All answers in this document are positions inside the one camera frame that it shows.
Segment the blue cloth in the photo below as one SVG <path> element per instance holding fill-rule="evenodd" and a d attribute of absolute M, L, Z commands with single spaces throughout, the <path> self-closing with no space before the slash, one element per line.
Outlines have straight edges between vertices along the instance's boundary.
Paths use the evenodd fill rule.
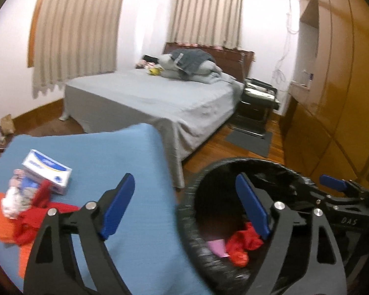
<path fill-rule="evenodd" d="M 83 206 L 115 188 L 126 173 L 135 178 L 135 193 L 107 249 L 133 295 L 212 294 L 181 246 L 175 225 L 175 196 L 161 138 L 140 124 L 113 133 L 14 138 L 0 158 L 0 192 L 30 149 L 73 168 L 67 194 L 53 201 Z M 78 236 L 73 237 L 78 265 L 87 287 L 95 289 Z M 0 265 L 20 289 L 19 248 L 0 242 Z"/>

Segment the baseboard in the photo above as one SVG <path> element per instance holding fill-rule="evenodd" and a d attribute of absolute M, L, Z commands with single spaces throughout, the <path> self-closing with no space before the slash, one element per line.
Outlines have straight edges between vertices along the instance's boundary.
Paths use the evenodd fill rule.
<path fill-rule="evenodd" d="M 13 119 L 17 134 L 26 134 L 53 119 L 63 112 L 63 99 L 42 105 Z"/>

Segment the gray bedsheet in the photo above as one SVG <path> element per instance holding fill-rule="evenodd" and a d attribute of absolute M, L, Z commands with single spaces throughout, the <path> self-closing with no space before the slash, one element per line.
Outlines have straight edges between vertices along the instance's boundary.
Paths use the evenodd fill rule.
<path fill-rule="evenodd" d="M 162 136 L 173 186 L 183 188 L 182 160 L 232 115 L 242 89 L 237 81 L 208 85 L 146 70 L 86 76 L 66 85 L 63 116 L 72 116 L 87 133 L 153 125 Z"/>

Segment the trash can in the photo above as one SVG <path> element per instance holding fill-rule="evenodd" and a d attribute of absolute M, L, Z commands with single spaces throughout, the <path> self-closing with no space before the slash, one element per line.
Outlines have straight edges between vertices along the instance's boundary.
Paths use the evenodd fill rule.
<path fill-rule="evenodd" d="M 281 200 L 291 209 L 303 203 L 296 199 L 298 185 L 315 186 L 309 178 L 284 167 L 281 164 L 257 158 L 228 158 L 211 164 L 186 187 L 181 204 L 177 207 L 177 226 L 190 261 L 200 275 L 217 294 L 239 295 L 249 281 L 254 263 L 257 262 L 263 247 L 249 253 L 249 264 L 244 268 L 234 266 L 228 258 L 220 258 L 209 249 L 206 241 L 229 238 L 236 231 L 243 229 L 246 215 L 241 201 L 236 193 L 235 180 L 240 173 L 246 173 L 255 187 L 273 189 L 268 192 L 274 201 Z M 307 266 L 307 252 L 310 241 L 306 233 L 298 233 L 292 239 L 292 252 L 298 254 L 298 249 L 304 249 L 302 263 L 301 256 L 295 256 L 296 266 Z M 345 236 L 338 240 L 339 248 L 347 248 Z M 291 282 L 289 276 L 284 276 L 278 284 Z"/>

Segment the white box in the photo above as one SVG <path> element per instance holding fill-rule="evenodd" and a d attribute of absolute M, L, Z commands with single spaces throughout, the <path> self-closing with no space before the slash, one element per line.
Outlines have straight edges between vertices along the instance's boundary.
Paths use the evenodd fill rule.
<path fill-rule="evenodd" d="M 53 184 L 52 190 L 54 192 L 64 194 L 72 172 L 71 168 L 37 150 L 31 150 L 22 165 L 27 177 L 38 183 L 47 179 Z"/>

